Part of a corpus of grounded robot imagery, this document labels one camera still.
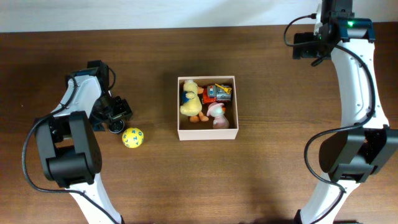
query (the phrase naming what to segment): yellow duck plush toy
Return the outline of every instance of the yellow duck plush toy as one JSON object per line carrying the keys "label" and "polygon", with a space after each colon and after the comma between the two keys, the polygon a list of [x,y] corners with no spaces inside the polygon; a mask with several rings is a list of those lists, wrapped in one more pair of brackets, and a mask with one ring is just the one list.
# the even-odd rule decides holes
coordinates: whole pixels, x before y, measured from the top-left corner
{"label": "yellow duck plush toy", "polygon": [[209,118],[201,112],[201,103],[198,94],[203,93],[203,88],[199,87],[193,80],[186,80],[183,86],[181,114],[190,116],[189,121],[196,123],[208,121]]}

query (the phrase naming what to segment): pink hat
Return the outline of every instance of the pink hat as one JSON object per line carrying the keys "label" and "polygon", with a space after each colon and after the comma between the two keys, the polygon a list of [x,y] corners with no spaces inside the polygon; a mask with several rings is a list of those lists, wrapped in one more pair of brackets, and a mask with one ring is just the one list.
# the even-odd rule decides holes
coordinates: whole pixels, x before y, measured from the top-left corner
{"label": "pink hat", "polygon": [[216,109],[219,106],[224,106],[224,103],[212,103],[209,105],[209,109],[207,110],[207,116],[210,115],[210,112],[212,112],[214,109]]}

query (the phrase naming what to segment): toy car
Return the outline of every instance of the toy car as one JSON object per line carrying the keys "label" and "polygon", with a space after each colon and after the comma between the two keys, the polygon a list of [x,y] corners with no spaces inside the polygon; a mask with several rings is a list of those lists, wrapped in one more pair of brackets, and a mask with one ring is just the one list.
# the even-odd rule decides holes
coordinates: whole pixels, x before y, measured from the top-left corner
{"label": "toy car", "polygon": [[202,103],[230,102],[232,88],[227,85],[210,85],[203,91]]}

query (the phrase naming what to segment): robotic arm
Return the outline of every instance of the robotic arm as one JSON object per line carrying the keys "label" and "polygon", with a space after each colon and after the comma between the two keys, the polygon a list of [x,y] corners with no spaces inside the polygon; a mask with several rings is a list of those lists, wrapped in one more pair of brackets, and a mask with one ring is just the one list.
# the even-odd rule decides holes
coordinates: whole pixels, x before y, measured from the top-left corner
{"label": "robotic arm", "polygon": [[[126,100],[111,96],[109,70],[99,60],[67,76],[61,103],[35,132],[44,175],[71,193],[89,223],[124,223],[101,181],[101,152],[93,132],[104,131],[106,123],[111,132],[120,133],[122,119],[132,116]],[[73,145],[57,147],[64,139],[72,139]]]}
{"label": "robotic arm", "polygon": [[[310,201],[297,212],[295,223],[333,223],[348,195],[369,175],[378,173],[398,147],[398,130],[389,128],[377,92],[373,24],[369,19],[354,18],[352,6],[352,0],[323,0],[322,7],[318,7],[314,33],[295,34],[294,59],[317,58],[312,63],[316,66],[331,58],[336,67],[341,127],[365,121],[359,128],[334,131],[336,134],[320,147],[321,178],[342,186],[345,193],[337,185],[319,181]],[[363,64],[341,47],[360,57],[370,78]]]}

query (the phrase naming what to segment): toy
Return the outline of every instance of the toy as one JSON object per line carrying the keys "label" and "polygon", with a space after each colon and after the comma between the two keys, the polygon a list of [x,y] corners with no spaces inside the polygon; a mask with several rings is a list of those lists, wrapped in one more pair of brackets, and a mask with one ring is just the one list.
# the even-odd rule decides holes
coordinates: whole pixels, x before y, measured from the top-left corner
{"label": "toy", "polygon": [[225,118],[225,107],[224,103],[212,103],[209,105],[207,116],[211,115],[214,117],[213,128],[214,129],[226,129],[229,128],[229,122]]}
{"label": "toy", "polygon": [[226,103],[231,101],[232,88],[227,85],[210,85],[203,92],[203,104],[207,103]]}
{"label": "toy", "polygon": [[122,141],[131,149],[137,148],[144,142],[144,133],[138,128],[127,128],[123,132]]}
{"label": "toy", "polygon": [[183,86],[181,114],[190,116],[190,122],[208,121],[209,118],[202,112],[202,106],[198,94],[203,93],[203,88],[199,87],[193,80],[186,80]]}

